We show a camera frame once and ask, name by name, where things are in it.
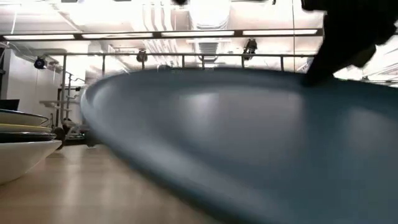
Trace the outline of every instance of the metal pipe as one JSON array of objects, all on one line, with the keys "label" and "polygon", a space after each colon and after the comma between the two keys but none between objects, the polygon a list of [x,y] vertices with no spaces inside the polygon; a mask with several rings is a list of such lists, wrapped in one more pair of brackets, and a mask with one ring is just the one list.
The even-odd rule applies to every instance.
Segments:
[{"label": "metal pipe", "polygon": [[[44,55],[49,56],[65,56],[65,55],[122,55],[122,56],[129,56],[129,55],[138,55],[138,53],[129,53],[129,52],[115,52],[115,53],[48,53]],[[146,53],[146,55],[177,55],[177,56],[245,56],[245,57],[314,57],[315,55],[294,55],[294,54],[198,54],[198,53]]]},{"label": "metal pipe", "polygon": [[205,56],[204,55],[202,55],[201,56],[201,69],[205,69]]},{"label": "metal pipe", "polygon": [[[155,27],[156,27],[157,31],[165,31],[164,30],[164,26],[163,26],[163,22],[162,22],[162,15],[163,15],[162,11],[164,12],[164,17],[167,17],[167,12],[162,7],[161,0],[157,0],[154,3],[154,5],[155,5],[155,7],[154,7],[154,14],[155,14],[154,15],[154,17],[155,17],[155,22],[154,23],[155,23]],[[172,49],[171,49],[169,40],[163,39],[163,40],[160,40],[160,41],[163,44],[162,44],[162,47],[160,47],[160,52],[159,53],[161,53],[161,52],[173,52]],[[170,57],[170,56],[169,57],[165,57],[165,59],[166,59],[166,61],[165,61],[166,65],[170,65],[170,66],[171,66],[171,62],[173,62],[173,60],[177,61],[175,59],[175,57]]]},{"label": "metal pipe", "polygon": [[[57,89],[57,101],[60,100],[60,97],[61,97],[60,95],[61,95],[61,90]],[[57,109],[57,114],[55,116],[55,127],[58,127],[59,119],[60,119],[60,110]]]},{"label": "metal pipe", "polygon": [[63,124],[63,101],[65,100],[65,79],[67,77],[67,56],[63,56],[63,67],[62,67],[62,84],[61,84],[61,124]]},{"label": "metal pipe", "polygon": [[102,77],[105,77],[105,57],[106,55],[102,55]]},{"label": "metal pipe", "polygon": [[[164,12],[164,26],[167,31],[173,31],[173,25],[172,25],[172,6],[171,6],[171,1],[164,1],[163,2],[163,12]],[[174,28],[177,28],[177,20],[175,18],[174,20]],[[172,48],[171,52],[178,52],[178,46],[177,46],[177,41],[175,39],[168,39],[170,43],[170,47]],[[177,62],[177,66],[179,65],[179,57],[175,56],[174,60]]]},{"label": "metal pipe", "polygon": [[49,6],[75,31],[81,32],[80,28],[71,20],[65,13],[61,12],[60,9],[55,4],[48,3]]},{"label": "metal pipe", "polygon": [[283,56],[280,56],[280,70],[281,70],[282,72],[285,70],[284,58],[283,58]]},{"label": "metal pipe", "polygon": [[[95,33],[87,33],[87,32],[80,32],[79,38],[67,38],[67,39],[59,39],[59,38],[51,38],[51,35],[59,35],[59,32],[53,32],[53,33],[45,33],[41,35],[48,36],[46,39],[41,39],[41,38],[34,38],[35,35],[38,33],[29,33],[29,34],[24,34],[24,36],[27,36],[27,38],[20,38],[20,39],[14,39],[12,40],[13,42],[60,42],[60,41],[82,41],[82,40],[160,40],[160,39],[209,39],[209,38],[260,38],[260,37],[322,37],[322,31],[321,29],[311,29],[311,34],[296,34],[295,31],[300,31],[300,30],[308,30],[308,29],[261,29],[261,31],[269,31],[271,30],[272,32],[285,32],[289,31],[289,34],[266,34],[266,35],[243,35],[242,30],[221,30],[222,32],[227,32],[224,34],[214,34],[214,35],[200,35],[198,33],[203,32],[204,34],[206,32],[209,32],[209,30],[185,30],[183,33],[181,33],[180,30],[171,30],[171,31],[153,31],[153,29],[147,29],[144,28],[144,32],[117,32],[117,33],[112,33],[112,37],[95,37],[95,36],[86,36],[85,35],[93,35],[93,34],[110,34],[110,33],[104,33],[104,32],[95,32]],[[62,33],[64,35],[74,35],[76,34],[77,31],[73,32],[67,32],[67,33]]]},{"label": "metal pipe", "polygon": [[[144,25],[146,27],[147,30],[155,30],[155,27],[153,26],[152,23],[152,6],[149,3],[145,3],[144,4]],[[162,45],[160,44],[160,40],[156,39],[156,40],[152,40],[152,42],[154,43],[154,50],[156,52],[162,52]],[[161,63],[166,63],[167,59],[165,57],[164,54],[159,55],[161,57],[158,57],[161,60]]]},{"label": "metal pipe", "polygon": [[[71,85],[71,82],[72,82],[72,74],[71,73],[69,73],[69,83],[68,83],[68,95],[67,95],[67,109],[69,109],[69,97],[70,97],[70,85]],[[69,118],[69,111],[67,110],[67,116],[66,116],[66,119],[68,119]]]},{"label": "metal pipe", "polygon": [[[18,12],[19,12],[19,9],[21,8],[21,5],[19,5],[19,7],[15,10],[15,12],[14,12],[14,19],[13,19],[13,21],[12,21],[12,27],[11,27],[11,32],[10,32],[10,34],[14,34],[14,30],[15,30],[15,24],[16,24],[16,22],[17,22],[17,16],[18,16]],[[5,44],[5,48],[8,48],[8,45],[9,45],[9,43],[10,42],[7,42],[7,44]],[[4,57],[4,55],[5,55],[5,53],[6,53],[6,49],[4,49],[3,51],[2,51],[2,54],[0,55],[0,62],[2,61],[2,58]]]}]

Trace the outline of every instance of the black object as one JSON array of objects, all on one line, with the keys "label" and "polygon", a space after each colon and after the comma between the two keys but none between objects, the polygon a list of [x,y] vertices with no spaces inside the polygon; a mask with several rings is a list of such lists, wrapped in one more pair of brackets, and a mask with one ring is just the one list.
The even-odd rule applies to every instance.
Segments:
[{"label": "black object", "polygon": [[146,51],[145,50],[138,51],[136,59],[137,59],[138,62],[146,62],[146,61],[148,61],[148,55],[146,54]]},{"label": "black object", "polygon": [[19,100],[0,100],[0,109],[17,111]]},{"label": "black object", "polygon": [[52,133],[0,133],[0,143],[50,141],[56,137],[57,135]]},{"label": "black object", "polygon": [[174,0],[174,2],[176,2],[179,5],[184,5],[187,3],[188,0]]},{"label": "black object", "polygon": [[65,137],[66,137],[65,131],[63,130],[63,128],[57,127],[52,132],[56,135],[55,140],[62,141],[62,144],[57,148],[57,150],[61,150],[65,145]]},{"label": "black object", "polygon": [[119,158],[226,223],[398,223],[398,90],[302,76],[143,70],[80,104]]},{"label": "black object", "polygon": [[37,69],[45,69],[45,60],[41,57],[37,57],[35,63],[34,63],[34,67]]},{"label": "black object", "polygon": [[[243,49],[243,54],[255,54],[257,50],[257,42],[255,39],[250,38]],[[250,60],[253,56],[243,57],[244,60]]]},{"label": "black object", "polygon": [[[72,120],[70,118],[64,118],[63,121],[65,122],[65,121],[72,121]],[[66,124],[63,124],[62,128],[63,128],[65,134],[68,134],[70,128]]]},{"label": "black object", "polygon": [[52,113],[50,114],[50,127],[51,127],[52,130],[55,129],[55,125],[54,125],[54,116],[53,116]]},{"label": "black object", "polygon": [[302,80],[314,86],[333,78],[338,70],[363,67],[396,32],[398,1],[302,0],[302,8],[326,11],[325,39]]},{"label": "black object", "polygon": [[159,71],[159,70],[171,70],[171,69],[173,69],[171,66],[168,66],[168,65],[159,65],[158,67],[157,67],[157,70]]},{"label": "black object", "polygon": [[101,144],[101,141],[95,138],[95,136],[91,133],[91,131],[86,131],[84,133],[86,139],[86,145],[88,147],[94,147],[97,144]]}]

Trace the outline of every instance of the ceiling duct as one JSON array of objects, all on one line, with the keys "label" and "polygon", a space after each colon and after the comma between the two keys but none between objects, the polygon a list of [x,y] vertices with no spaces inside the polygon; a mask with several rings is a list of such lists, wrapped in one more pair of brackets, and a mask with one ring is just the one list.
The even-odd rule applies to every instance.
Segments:
[{"label": "ceiling duct", "polygon": [[[231,0],[191,0],[189,16],[191,30],[226,30],[228,27]],[[194,51],[199,54],[217,54],[224,43],[216,38],[200,39],[194,43]],[[217,57],[207,56],[206,62],[215,62]]]}]

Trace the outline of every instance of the ceiling light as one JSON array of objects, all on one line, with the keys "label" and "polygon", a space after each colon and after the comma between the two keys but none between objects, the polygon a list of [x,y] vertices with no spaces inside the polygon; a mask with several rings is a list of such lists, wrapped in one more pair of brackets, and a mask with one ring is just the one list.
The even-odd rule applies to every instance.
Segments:
[{"label": "ceiling light", "polygon": [[318,30],[244,30],[243,35],[306,35],[316,34]]},{"label": "ceiling light", "polygon": [[205,63],[205,68],[215,68],[215,67],[217,67],[217,64],[215,63]]},{"label": "ceiling light", "polygon": [[217,39],[217,38],[202,38],[202,39],[189,39],[188,44],[198,44],[198,43],[224,43],[232,42],[231,39]]},{"label": "ceiling light", "polygon": [[73,34],[52,35],[4,35],[6,40],[73,40]]},{"label": "ceiling light", "polygon": [[152,33],[136,33],[136,34],[82,34],[86,39],[130,39],[130,38],[143,38],[152,37]]},{"label": "ceiling light", "polygon": [[190,0],[188,8],[194,27],[219,27],[229,19],[231,2],[230,0]]},{"label": "ceiling light", "polygon": [[162,37],[211,37],[211,36],[233,36],[235,31],[186,31],[186,32],[163,32]]}]

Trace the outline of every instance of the ceramic plate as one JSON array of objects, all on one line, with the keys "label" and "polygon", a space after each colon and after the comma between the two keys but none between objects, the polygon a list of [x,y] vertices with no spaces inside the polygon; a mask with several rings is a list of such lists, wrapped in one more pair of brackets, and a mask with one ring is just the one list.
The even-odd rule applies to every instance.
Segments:
[{"label": "ceramic plate", "polygon": [[24,175],[53,153],[61,141],[20,142],[0,144],[0,184]]},{"label": "ceramic plate", "polygon": [[0,133],[2,132],[31,132],[31,133],[51,133],[51,128],[40,126],[28,126],[18,124],[0,124]]},{"label": "ceramic plate", "polygon": [[267,70],[92,84],[81,110],[131,167],[227,223],[398,223],[398,89]]},{"label": "ceramic plate", "polygon": [[0,133],[0,143],[49,141],[56,137],[53,133]]},{"label": "ceramic plate", "polygon": [[36,114],[0,109],[0,124],[40,126],[47,120],[48,118]]}]

